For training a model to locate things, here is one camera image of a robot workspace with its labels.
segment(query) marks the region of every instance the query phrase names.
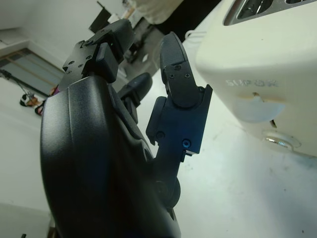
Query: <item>white appliance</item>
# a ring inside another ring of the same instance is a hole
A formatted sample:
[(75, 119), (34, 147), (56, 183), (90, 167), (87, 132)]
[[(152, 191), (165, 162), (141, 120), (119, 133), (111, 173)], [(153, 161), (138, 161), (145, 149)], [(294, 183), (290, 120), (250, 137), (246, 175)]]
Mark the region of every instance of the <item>white appliance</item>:
[(317, 156), (317, 1), (223, 0), (197, 69), (247, 132)]

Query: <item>white shirt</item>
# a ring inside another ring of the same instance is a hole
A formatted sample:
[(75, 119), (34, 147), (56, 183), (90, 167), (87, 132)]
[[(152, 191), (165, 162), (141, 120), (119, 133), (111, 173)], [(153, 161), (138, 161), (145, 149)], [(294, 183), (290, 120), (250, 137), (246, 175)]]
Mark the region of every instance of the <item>white shirt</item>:
[(183, 0), (129, 0), (150, 24), (165, 22)]

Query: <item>window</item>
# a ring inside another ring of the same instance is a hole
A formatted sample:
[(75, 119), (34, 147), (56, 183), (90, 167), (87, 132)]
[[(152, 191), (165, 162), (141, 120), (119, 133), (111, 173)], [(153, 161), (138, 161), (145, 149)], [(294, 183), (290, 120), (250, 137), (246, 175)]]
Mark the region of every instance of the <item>window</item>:
[(48, 95), (63, 78), (64, 72), (40, 58), (29, 49), (0, 58), (0, 69), (5, 70), (30, 89)]

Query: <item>supor logo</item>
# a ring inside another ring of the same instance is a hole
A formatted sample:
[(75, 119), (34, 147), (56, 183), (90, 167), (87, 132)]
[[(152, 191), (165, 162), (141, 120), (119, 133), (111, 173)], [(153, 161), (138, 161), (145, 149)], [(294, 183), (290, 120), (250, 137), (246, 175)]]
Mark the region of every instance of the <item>supor logo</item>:
[(226, 80), (227, 86), (230, 87), (278, 87), (276, 80)]

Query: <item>small object on floor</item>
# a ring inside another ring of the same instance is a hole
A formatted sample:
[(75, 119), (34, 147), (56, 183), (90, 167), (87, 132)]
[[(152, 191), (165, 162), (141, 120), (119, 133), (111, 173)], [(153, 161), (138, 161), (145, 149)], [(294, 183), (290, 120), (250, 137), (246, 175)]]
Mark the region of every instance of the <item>small object on floor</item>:
[(148, 57), (149, 57), (149, 54), (146, 54), (145, 56), (143, 56), (142, 63), (144, 63), (145, 61), (147, 61), (147, 60), (148, 60)]
[(38, 103), (38, 99), (31, 92), (26, 92), (20, 99), (20, 105), (24, 107), (32, 107)]

